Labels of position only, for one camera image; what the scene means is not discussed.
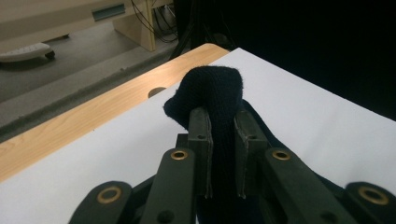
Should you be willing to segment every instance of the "black fabric object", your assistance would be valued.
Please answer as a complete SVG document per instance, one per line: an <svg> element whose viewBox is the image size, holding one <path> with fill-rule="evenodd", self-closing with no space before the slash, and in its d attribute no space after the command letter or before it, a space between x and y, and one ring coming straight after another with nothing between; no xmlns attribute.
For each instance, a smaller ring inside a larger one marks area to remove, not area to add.
<svg viewBox="0 0 396 224"><path fill-rule="evenodd" d="M237 197L234 182L233 118L243 105L242 78L236 69L202 66L190 70L171 99L164 105L167 116L186 130L190 112L206 108L212 126L213 198L197 198L197 215L207 223L263 223L259 198Z"/></svg>

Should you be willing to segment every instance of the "cable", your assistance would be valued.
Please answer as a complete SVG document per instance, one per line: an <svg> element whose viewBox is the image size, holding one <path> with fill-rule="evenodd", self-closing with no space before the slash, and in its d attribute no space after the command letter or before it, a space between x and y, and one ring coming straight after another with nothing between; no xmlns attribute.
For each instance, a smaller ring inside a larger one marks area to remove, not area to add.
<svg viewBox="0 0 396 224"><path fill-rule="evenodd" d="M154 35L156 35L163 43L172 43L175 40L177 40L177 37L171 40L165 39L163 38L162 35L158 34L157 32L155 32L154 27L149 23L148 19L146 19L146 17L143 15L143 13L140 11L140 9L137 7L137 5L134 3L134 0L131 0L133 9L134 9L134 14L136 14L137 19L140 21L140 23L142 23L142 25L144 25L150 32L152 32ZM139 14L141 17L143 17L143 19L147 22L147 24L145 24L142 19L140 19Z"/></svg>
<svg viewBox="0 0 396 224"><path fill-rule="evenodd" d="M169 23L166 21L166 18L165 18L165 16L163 15L163 12L159 9L159 8L157 8L157 11L160 13L160 15L161 15L161 17L163 18L163 21L166 23L166 25L168 26L168 30L170 30L170 31L172 31L172 33L175 35L175 36L177 36L177 34L173 31L173 29L175 28L175 26L174 27L172 27L171 25L169 25Z"/></svg>

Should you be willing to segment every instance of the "gray floor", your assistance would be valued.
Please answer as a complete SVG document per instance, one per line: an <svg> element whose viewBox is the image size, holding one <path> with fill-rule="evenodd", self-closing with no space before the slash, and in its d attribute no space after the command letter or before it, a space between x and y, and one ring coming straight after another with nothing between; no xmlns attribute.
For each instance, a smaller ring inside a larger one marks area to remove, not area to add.
<svg viewBox="0 0 396 224"><path fill-rule="evenodd" d="M163 38L175 37L167 33ZM1 64L0 142L165 63L177 45L157 38L157 49L149 52L112 23L46 43L56 53L53 61L39 57Z"/></svg>

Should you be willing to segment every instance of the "wooden table edge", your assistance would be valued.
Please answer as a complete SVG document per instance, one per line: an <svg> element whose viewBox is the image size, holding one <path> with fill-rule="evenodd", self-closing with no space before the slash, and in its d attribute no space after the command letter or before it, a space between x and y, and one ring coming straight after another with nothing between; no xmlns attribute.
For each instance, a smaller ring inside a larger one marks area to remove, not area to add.
<svg viewBox="0 0 396 224"><path fill-rule="evenodd" d="M168 88L193 67L212 63L228 52L204 44L0 143L0 182L146 101L152 89Z"/></svg>

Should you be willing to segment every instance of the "white tabletop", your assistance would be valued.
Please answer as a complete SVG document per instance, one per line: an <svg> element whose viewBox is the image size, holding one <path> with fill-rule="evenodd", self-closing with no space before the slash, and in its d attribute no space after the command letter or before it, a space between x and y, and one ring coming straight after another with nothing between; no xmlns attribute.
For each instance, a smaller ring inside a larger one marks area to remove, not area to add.
<svg viewBox="0 0 396 224"><path fill-rule="evenodd" d="M396 194L396 122L241 49L212 64L239 69L244 99L311 169L343 187L367 181ZM154 175L177 134L186 132L163 112L177 86L1 183L0 223L67 223L97 185L136 186Z"/></svg>

